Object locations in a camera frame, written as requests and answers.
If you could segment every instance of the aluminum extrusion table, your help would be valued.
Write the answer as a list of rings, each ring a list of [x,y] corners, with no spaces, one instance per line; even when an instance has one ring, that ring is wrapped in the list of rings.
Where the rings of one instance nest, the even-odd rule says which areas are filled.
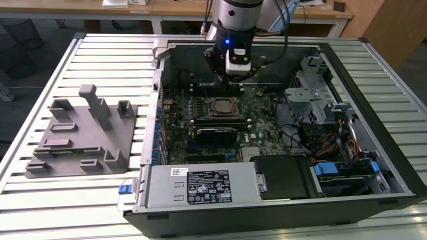
[[[117,187],[138,176],[149,86],[154,75],[154,40],[200,40],[190,35],[75,34],[0,163],[0,239],[140,240],[117,210]],[[262,38],[262,41],[282,39]],[[290,38],[329,43],[421,180],[427,183],[427,108],[368,43],[357,39]],[[81,84],[97,86],[107,104],[129,100],[137,107],[129,171],[123,174],[27,179],[25,165],[51,116],[53,99],[82,105]],[[132,195],[123,205],[132,205]],[[427,202],[382,212],[356,224],[229,233],[186,239],[427,239]]]

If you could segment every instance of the black cable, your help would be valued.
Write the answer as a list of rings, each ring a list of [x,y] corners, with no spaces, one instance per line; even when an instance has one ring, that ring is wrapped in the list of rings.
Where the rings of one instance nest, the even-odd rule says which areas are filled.
[[[305,7],[300,3],[297,5],[301,7],[301,11],[304,12],[304,24],[305,24],[306,23]]]
[[[208,22],[208,17],[209,17],[209,12],[210,12],[210,9],[212,9],[212,3],[213,3],[213,0],[206,0],[205,1],[205,10],[204,10],[204,23]]]
[[[7,145],[10,145],[10,144],[11,144],[11,141],[9,141],[9,140],[0,140],[0,144],[7,144]]]
[[[273,120],[274,120],[274,124],[281,132],[281,134],[284,134],[289,139],[290,139],[290,142],[293,141],[297,145],[298,145],[298,148],[302,150],[302,152],[308,155],[308,156],[312,156],[313,153],[306,149],[306,147],[301,144],[300,141],[297,141],[286,132],[284,132],[281,130],[281,127],[277,123],[277,106],[278,106],[278,103],[280,103],[280,98],[284,97],[284,94],[280,94],[278,98],[277,98],[277,103],[274,105],[274,108],[273,108]]]
[[[284,2],[282,0],[282,4],[284,4],[284,8],[285,8],[285,15],[286,15],[286,21],[285,21],[285,17],[284,17],[284,14],[281,12],[281,8],[278,6],[278,3],[277,3],[277,0],[273,0],[273,3],[274,3],[274,7],[277,8],[277,11],[280,13],[280,19],[281,19],[281,22],[282,22],[282,35],[284,35],[284,45],[282,45],[282,51],[280,53],[280,55],[272,59],[272,60],[266,60],[262,64],[264,65],[268,65],[268,64],[272,64],[274,62],[278,61],[278,59],[282,57],[282,55],[285,54],[286,52],[286,49],[288,49],[288,24],[290,22],[290,16],[289,16],[289,9],[288,9],[288,5],[286,3]]]

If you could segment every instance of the warning label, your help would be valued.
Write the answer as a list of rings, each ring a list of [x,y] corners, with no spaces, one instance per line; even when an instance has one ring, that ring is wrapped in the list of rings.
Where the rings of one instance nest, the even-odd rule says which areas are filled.
[[[186,202],[217,204],[232,202],[228,170],[186,172]]]

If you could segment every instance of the wire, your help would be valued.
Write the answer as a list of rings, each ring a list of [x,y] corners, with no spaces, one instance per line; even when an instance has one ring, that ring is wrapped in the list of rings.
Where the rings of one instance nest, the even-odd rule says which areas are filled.
[[[269,60],[269,61],[265,61],[262,64],[264,65],[268,65],[268,64],[272,64],[274,62],[278,61],[278,59],[282,57],[282,55],[285,54],[286,52],[286,49],[288,49],[288,24],[290,22],[290,16],[289,16],[289,9],[288,9],[288,5],[285,3],[285,1],[282,0],[282,4],[284,4],[284,8],[285,8],[285,15],[286,15],[286,21],[285,21],[285,17],[282,15],[282,11],[281,11],[281,8],[278,6],[278,3],[277,3],[277,0],[273,0],[273,3],[274,3],[274,7],[277,8],[278,10],[278,13],[280,13],[280,19],[281,19],[281,22],[282,22],[282,35],[284,35],[284,45],[282,45],[282,51],[280,53],[280,55]]]
[[[280,125],[278,125],[278,123],[277,123],[277,106],[278,106],[280,98],[281,98],[282,96],[284,96],[284,95],[280,94],[280,96],[278,96],[278,98],[277,98],[277,103],[276,103],[274,108],[273,108],[273,120],[274,120],[274,124],[276,124],[276,126],[277,126],[278,131],[281,132],[281,134],[285,135],[285,136],[290,139],[290,143],[292,143],[292,141],[293,141],[293,142],[297,144],[298,148],[302,150],[302,152],[304,152],[306,155],[310,156],[310,155],[313,155],[313,153],[305,148],[305,146],[301,144],[300,141],[297,141],[286,132],[284,132],[284,131],[281,130],[281,127],[280,127]]]
[[[198,82],[200,82],[200,86],[201,86],[202,91],[204,91],[204,95],[205,95],[206,98],[209,98],[209,97],[208,97],[208,92],[206,92],[205,86],[202,85],[202,82],[201,82],[201,79],[198,79]]]
[[[326,146],[326,140],[328,140],[328,138],[330,137],[330,136],[333,136],[333,135],[336,135],[336,133],[329,133],[329,134],[326,134],[325,135],[325,137],[324,137],[324,139],[322,139],[322,148]]]
[[[301,7],[301,11],[304,12],[304,24],[305,24],[306,23],[305,6],[302,6],[300,3],[297,5]]]
[[[7,87],[6,89],[43,89],[42,86],[11,86]]]
[[[354,159],[358,160],[358,149],[357,149],[358,145],[350,138],[348,138],[348,141],[352,143]]]
[[[9,141],[9,140],[0,140],[0,144],[7,144],[7,145],[10,145],[10,144],[11,144],[11,141]]]
[[[204,21],[202,21],[204,23],[206,23],[206,21],[208,21],[208,15],[209,15],[209,12],[210,12],[208,9],[212,7],[212,3],[213,3],[213,0],[210,0],[210,1],[206,0],[205,1]]]

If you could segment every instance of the floor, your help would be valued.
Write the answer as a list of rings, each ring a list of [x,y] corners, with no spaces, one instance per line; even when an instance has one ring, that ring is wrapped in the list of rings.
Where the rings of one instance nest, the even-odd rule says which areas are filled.
[[[22,79],[9,79],[0,71],[0,82],[10,88],[9,90],[14,94],[13,102],[5,103],[0,100],[0,159],[7,150],[7,143],[11,142],[33,104],[35,103],[42,87],[49,80],[71,37],[75,32],[83,32],[82,20],[66,20],[65,28],[58,28],[55,21],[51,19],[37,19],[33,20],[33,23],[43,42],[42,47],[27,52],[37,67],[35,73]],[[122,20],[117,21],[117,23],[119,24],[121,29],[114,29],[110,21],[102,20],[101,32],[109,34],[140,33],[137,21]],[[166,24],[168,23],[165,23],[162,27],[169,28],[168,30],[165,29],[168,33],[181,32],[182,29],[186,28],[185,25],[168,26]],[[424,104],[427,103],[427,94],[424,94],[427,92],[425,66],[427,43],[424,42],[418,45],[404,65],[396,71]]]

